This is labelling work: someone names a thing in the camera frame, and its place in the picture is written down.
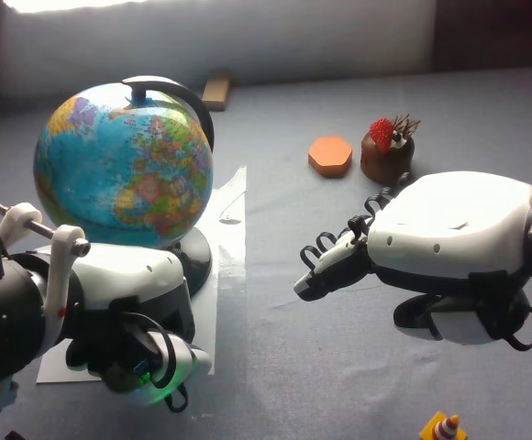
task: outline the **globe stand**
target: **globe stand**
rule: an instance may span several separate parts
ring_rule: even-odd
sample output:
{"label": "globe stand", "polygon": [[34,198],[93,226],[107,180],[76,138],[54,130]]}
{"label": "globe stand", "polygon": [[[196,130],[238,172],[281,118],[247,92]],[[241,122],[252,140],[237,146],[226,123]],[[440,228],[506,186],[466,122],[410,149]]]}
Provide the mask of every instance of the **globe stand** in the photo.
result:
{"label": "globe stand", "polygon": [[201,290],[211,273],[213,259],[209,242],[203,233],[194,227],[181,241],[168,246],[166,250],[181,261],[189,294],[193,297]]}

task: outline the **black globe arm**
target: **black globe arm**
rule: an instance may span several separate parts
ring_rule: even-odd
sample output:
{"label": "black globe arm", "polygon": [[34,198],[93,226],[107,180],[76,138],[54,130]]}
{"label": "black globe arm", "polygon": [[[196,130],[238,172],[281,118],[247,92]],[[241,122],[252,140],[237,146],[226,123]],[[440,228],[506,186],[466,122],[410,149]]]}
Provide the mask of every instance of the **black globe arm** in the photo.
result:
{"label": "black globe arm", "polygon": [[134,76],[126,78],[121,83],[131,87],[131,95],[135,100],[144,99],[147,90],[154,90],[163,94],[170,94],[185,101],[199,118],[199,123],[205,132],[209,148],[213,152],[213,144],[215,142],[213,120],[203,100],[189,88],[179,82],[162,78],[161,76]]}

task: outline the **chocolate decoration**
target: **chocolate decoration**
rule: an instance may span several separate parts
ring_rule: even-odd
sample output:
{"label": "chocolate decoration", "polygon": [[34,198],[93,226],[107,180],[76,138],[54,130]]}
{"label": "chocolate decoration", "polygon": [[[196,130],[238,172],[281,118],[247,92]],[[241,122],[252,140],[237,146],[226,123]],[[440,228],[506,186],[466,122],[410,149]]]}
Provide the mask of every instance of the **chocolate decoration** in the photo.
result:
{"label": "chocolate decoration", "polygon": [[415,142],[410,137],[400,148],[380,152],[370,133],[361,141],[360,168],[371,180],[385,186],[394,186],[404,172],[411,171]]}

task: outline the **white paper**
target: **white paper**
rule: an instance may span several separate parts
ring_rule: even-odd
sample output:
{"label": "white paper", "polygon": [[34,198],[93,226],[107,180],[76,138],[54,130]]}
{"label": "white paper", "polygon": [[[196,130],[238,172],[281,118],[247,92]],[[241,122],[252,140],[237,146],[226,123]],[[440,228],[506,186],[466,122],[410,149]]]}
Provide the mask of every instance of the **white paper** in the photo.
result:
{"label": "white paper", "polygon": [[[214,189],[205,212],[195,225],[207,238],[213,266],[205,285],[193,297],[195,336],[193,344],[214,360],[217,320],[217,284],[219,274],[246,276],[246,167],[240,168],[224,186]],[[99,380],[88,371],[66,367],[69,339],[60,342],[42,356],[37,383],[85,382]]]}

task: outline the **globe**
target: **globe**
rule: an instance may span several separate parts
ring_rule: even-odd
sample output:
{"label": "globe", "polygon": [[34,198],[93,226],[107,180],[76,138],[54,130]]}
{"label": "globe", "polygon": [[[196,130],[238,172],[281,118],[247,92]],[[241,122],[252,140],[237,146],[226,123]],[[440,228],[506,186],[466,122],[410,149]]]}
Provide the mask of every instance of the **globe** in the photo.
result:
{"label": "globe", "polygon": [[158,91],[135,100],[123,83],[78,93],[50,117],[34,181],[56,225],[87,239],[166,248],[189,232],[213,187],[205,133],[180,101]]}

